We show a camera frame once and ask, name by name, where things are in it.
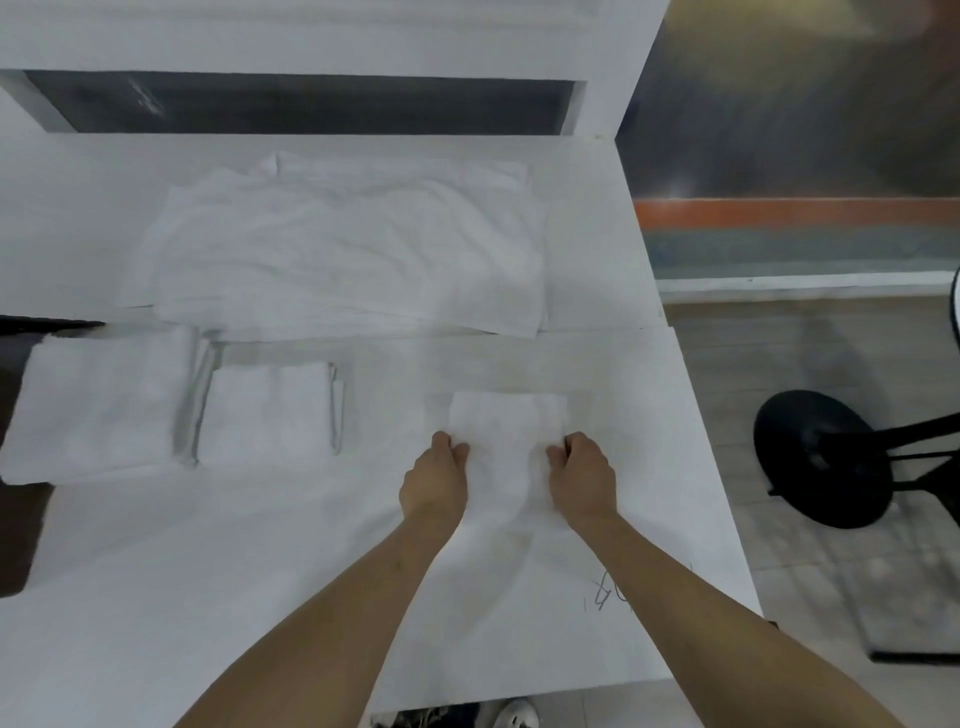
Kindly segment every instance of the black stool base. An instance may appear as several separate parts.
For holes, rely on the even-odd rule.
[[[890,505],[893,472],[884,452],[839,466],[818,450],[827,433],[874,430],[846,404],[793,390],[767,400],[756,414],[754,448],[777,495],[808,518],[834,528],[862,528]]]

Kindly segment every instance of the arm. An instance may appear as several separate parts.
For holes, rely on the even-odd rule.
[[[557,509],[593,549],[707,728],[902,728],[838,669],[711,587],[616,512],[616,478],[582,432],[550,448]]]
[[[464,515],[468,451],[434,435],[403,480],[403,523],[241,655],[177,728],[356,728],[407,607]]]

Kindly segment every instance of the tiled floor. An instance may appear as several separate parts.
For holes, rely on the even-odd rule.
[[[765,616],[856,678],[910,728],[956,728],[960,668],[872,664],[869,647],[960,651],[960,527],[931,496],[838,531],[766,494],[754,416],[808,388],[874,425],[960,411],[946,299],[668,308]],[[956,444],[957,438],[948,439]],[[914,462],[900,475],[922,472]],[[672,681],[535,698],[544,728],[696,728]]]

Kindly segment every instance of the crumpled white fabric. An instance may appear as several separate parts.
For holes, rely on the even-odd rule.
[[[525,167],[277,154],[173,188],[117,302],[223,332],[533,337],[544,318],[543,205]]]
[[[205,466],[321,465],[340,448],[343,382],[326,362],[213,373],[197,457]]]
[[[193,467],[212,369],[191,327],[47,336],[27,362],[0,477],[66,485]]]
[[[566,528],[550,496],[549,445],[563,446],[567,401],[561,395],[457,392],[448,428],[470,445],[466,527]]]

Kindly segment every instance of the white towel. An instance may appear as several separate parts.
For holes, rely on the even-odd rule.
[[[520,165],[268,161],[171,190],[118,302],[152,304],[161,319],[226,340],[241,329],[276,339],[422,322],[536,335],[545,216]]]
[[[213,373],[198,459],[212,467],[321,465],[340,447],[343,382],[326,362]]]
[[[0,477],[72,484],[192,467],[212,362],[190,327],[46,337],[27,362]]]
[[[536,530],[564,528],[553,507],[548,445],[562,446],[566,397],[458,392],[448,427],[470,445],[464,525]]]

